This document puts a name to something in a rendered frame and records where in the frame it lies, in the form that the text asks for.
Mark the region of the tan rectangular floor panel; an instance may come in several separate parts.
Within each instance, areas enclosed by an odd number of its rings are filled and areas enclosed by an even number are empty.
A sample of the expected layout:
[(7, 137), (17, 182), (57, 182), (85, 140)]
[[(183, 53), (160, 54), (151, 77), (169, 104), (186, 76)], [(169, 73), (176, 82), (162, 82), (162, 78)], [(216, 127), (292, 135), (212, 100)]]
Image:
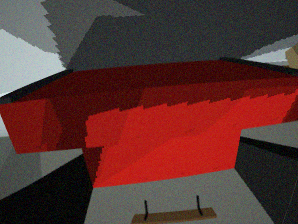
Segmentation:
[(287, 63), (289, 63), (289, 68), (298, 69), (298, 43), (287, 49), (285, 53), (287, 57)]

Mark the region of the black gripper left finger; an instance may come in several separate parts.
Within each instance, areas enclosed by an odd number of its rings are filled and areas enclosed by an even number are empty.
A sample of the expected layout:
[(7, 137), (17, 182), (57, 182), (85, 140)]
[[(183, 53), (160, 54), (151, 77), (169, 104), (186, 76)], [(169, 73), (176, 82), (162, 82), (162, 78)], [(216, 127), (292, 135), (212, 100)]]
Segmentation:
[(0, 200), (0, 224), (85, 224), (92, 190), (80, 155)]

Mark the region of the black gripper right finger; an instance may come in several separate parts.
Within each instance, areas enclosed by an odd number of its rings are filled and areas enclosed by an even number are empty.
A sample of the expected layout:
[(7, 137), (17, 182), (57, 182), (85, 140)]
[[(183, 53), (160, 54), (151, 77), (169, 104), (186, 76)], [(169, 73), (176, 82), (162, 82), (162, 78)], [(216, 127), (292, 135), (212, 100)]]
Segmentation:
[(274, 224), (298, 224), (298, 148), (241, 136), (234, 171)]

